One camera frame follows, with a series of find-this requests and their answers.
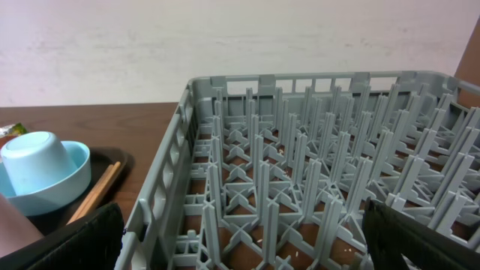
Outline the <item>brown serving tray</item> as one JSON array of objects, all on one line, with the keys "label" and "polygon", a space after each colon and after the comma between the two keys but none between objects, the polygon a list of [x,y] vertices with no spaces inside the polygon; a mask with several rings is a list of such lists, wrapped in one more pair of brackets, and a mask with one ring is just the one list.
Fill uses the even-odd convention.
[{"label": "brown serving tray", "polygon": [[[118,148],[93,148],[91,150],[90,158],[91,183],[87,187],[85,192],[83,192],[79,196],[78,199],[75,199],[72,203],[69,203],[66,206],[55,211],[46,214],[30,216],[28,218],[32,222],[34,227],[36,227],[43,233],[43,238],[69,224],[67,222],[67,219],[71,218],[74,211],[80,208],[80,200],[86,199],[87,193],[93,190],[93,186],[100,181],[101,175],[107,170],[107,167],[109,165],[113,165],[116,162],[120,163],[117,172],[115,172],[112,176],[112,180],[115,182],[117,178],[122,176],[122,170],[124,169],[125,164],[128,162],[127,153]],[[103,199],[100,204],[97,205],[97,208],[95,210],[99,209],[102,206],[105,206],[108,203],[112,202],[107,202],[105,199]],[[1,258],[1,268],[27,269],[26,266],[35,257],[33,251],[35,242],[3,256]]]}]

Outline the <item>grey dishwasher rack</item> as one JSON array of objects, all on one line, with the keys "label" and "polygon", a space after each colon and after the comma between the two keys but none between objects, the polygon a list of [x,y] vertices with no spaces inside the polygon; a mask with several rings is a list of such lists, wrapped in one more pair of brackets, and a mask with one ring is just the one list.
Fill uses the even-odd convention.
[{"label": "grey dishwasher rack", "polygon": [[191,79],[117,269],[371,269],[366,200],[479,251],[479,109],[433,71]]}]

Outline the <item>green foil snack wrapper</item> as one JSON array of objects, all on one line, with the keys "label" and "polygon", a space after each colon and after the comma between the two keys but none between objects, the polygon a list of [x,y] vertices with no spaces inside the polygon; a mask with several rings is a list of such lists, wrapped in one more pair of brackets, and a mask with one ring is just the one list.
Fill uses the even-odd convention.
[{"label": "green foil snack wrapper", "polygon": [[0,128],[0,137],[18,137],[27,134],[28,131],[21,123],[9,124]]}]

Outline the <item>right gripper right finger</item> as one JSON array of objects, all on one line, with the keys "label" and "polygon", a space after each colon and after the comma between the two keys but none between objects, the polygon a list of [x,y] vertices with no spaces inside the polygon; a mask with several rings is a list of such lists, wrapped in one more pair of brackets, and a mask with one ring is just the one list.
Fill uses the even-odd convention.
[{"label": "right gripper right finger", "polygon": [[408,269],[407,260],[420,269],[479,268],[479,253],[375,199],[364,205],[362,230],[376,270]]}]

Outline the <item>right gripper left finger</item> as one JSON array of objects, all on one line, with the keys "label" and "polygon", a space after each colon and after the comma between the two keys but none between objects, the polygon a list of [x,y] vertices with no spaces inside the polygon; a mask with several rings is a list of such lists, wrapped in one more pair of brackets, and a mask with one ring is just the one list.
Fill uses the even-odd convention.
[{"label": "right gripper left finger", "polygon": [[27,269],[113,269],[122,249],[124,220],[111,202],[34,243]]}]

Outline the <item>light blue bowl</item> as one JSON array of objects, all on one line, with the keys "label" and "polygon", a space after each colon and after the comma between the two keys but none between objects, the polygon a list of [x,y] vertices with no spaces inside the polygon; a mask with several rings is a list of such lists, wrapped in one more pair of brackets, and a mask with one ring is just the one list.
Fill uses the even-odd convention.
[{"label": "light blue bowl", "polygon": [[78,166],[67,178],[26,195],[16,195],[5,165],[1,163],[1,194],[25,216],[43,215],[72,203],[92,182],[90,149],[75,141],[62,141],[66,152]]}]

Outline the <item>light blue cup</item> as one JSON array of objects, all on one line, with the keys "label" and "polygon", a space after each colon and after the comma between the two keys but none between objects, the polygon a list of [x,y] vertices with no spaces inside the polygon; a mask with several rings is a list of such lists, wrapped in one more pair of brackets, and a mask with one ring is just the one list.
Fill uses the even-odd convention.
[{"label": "light blue cup", "polygon": [[1,148],[1,159],[17,195],[47,188],[77,170],[59,138],[49,131],[8,141]]}]

